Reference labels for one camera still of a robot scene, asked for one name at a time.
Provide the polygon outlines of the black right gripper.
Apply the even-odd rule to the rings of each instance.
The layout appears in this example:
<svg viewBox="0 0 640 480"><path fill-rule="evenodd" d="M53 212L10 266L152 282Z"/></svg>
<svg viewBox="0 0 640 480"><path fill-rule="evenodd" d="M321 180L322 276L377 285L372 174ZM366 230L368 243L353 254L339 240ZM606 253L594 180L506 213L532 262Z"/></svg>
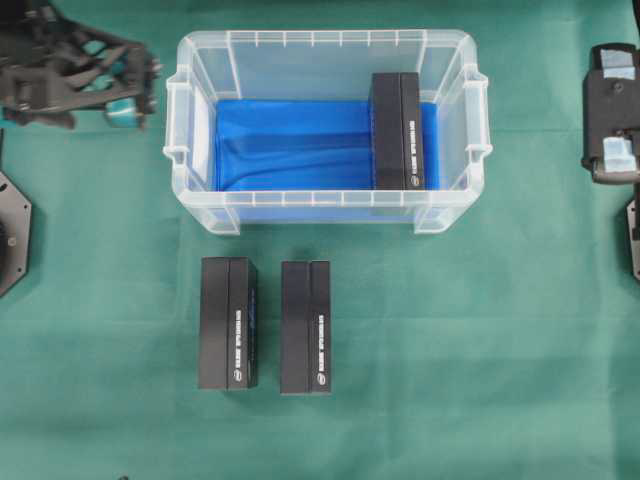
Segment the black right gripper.
<svg viewBox="0 0 640 480"><path fill-rule="evenodd" d="M639 182L639 51L599 44L582 83L582 167L605 185Z"/></svg>

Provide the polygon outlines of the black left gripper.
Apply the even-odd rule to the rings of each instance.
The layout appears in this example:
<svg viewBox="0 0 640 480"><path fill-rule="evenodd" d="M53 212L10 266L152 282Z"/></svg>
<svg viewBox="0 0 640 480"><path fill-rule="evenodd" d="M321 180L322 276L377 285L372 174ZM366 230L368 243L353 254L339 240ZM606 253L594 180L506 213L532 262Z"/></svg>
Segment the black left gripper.
<svg viewBox="0 0 640 480"><path fill-rule="evenodd" d="M144 129L161 69L142 43L71 20L50 1L1 3L7 124L72 128L75 111L99 110L111 127Z"/></svg>

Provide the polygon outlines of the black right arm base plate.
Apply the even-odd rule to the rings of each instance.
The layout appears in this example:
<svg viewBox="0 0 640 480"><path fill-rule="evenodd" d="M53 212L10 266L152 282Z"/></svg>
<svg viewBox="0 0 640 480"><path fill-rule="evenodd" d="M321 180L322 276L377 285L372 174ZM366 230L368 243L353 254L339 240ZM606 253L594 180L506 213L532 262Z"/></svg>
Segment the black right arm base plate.
<svg viewBox="0 0 640 480"><path fill-rule="evenodd" d="M635 184L633 198L626 207L626 215L632 275L637 282L640 281L639 198L639 184Z"/></svg>

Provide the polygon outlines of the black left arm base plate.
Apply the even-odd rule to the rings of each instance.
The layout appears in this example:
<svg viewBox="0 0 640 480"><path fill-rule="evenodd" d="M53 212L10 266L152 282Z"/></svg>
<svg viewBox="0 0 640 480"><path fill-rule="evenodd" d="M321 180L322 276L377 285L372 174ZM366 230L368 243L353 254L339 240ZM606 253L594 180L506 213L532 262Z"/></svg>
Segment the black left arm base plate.
<svg viewBox="0 0 640 480"><path fill-rule="evenodd" d="M1 290L4 296L28 271L32 204L2 172Z"/></svg>

